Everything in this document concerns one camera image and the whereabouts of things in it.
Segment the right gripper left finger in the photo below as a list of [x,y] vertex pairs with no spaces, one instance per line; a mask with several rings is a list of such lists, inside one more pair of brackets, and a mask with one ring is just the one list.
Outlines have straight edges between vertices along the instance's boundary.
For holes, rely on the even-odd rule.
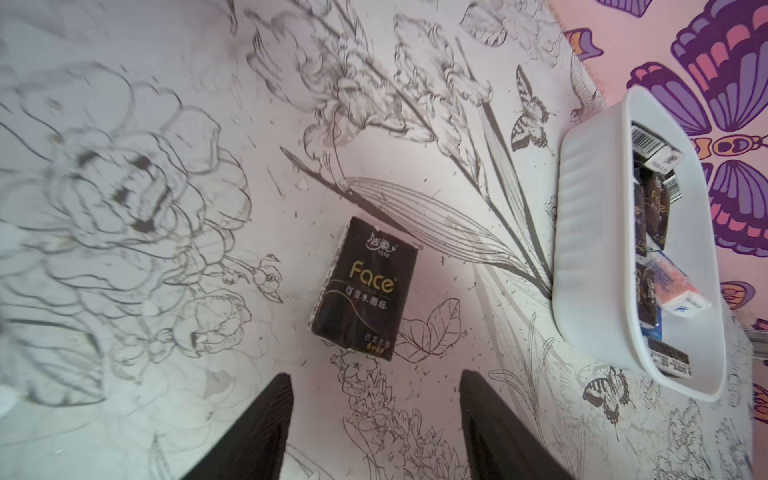
[[277,479],[294,406],[291,377],[277,374],[187,479]]

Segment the blue tissue pack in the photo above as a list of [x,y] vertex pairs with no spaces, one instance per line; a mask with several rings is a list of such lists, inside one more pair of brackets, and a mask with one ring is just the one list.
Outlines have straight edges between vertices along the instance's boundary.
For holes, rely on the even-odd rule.
[[652,322],[641,320],[640,329],[644,336],[656,341],[661,341],[663,337],[662,309],[660,307],[656,308],[655,319]]

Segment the pink white tissue pack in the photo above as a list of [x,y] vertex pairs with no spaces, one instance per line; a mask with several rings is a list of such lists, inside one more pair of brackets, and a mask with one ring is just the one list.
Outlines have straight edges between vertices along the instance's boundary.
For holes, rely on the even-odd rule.
[[663,310],[691,318],[712,307],[712,302],[693,285],[688,275],[662,251],[650,252],[645,266],[654,273],[656,301]]

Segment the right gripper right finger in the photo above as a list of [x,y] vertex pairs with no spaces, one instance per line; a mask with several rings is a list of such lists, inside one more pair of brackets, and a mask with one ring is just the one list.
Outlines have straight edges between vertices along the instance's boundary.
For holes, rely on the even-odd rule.
[[473,479],[569,479],[494,388],[475,371],[461,374],[462,431]]

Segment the black tissue pack in box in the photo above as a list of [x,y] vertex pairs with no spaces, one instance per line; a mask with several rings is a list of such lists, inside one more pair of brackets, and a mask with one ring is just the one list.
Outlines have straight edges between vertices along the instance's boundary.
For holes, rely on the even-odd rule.
[[631,143],[633,159],[641,167],[653,172],[668,175],[683,160],[683,152],[649,130],[644,125],[631,123]]

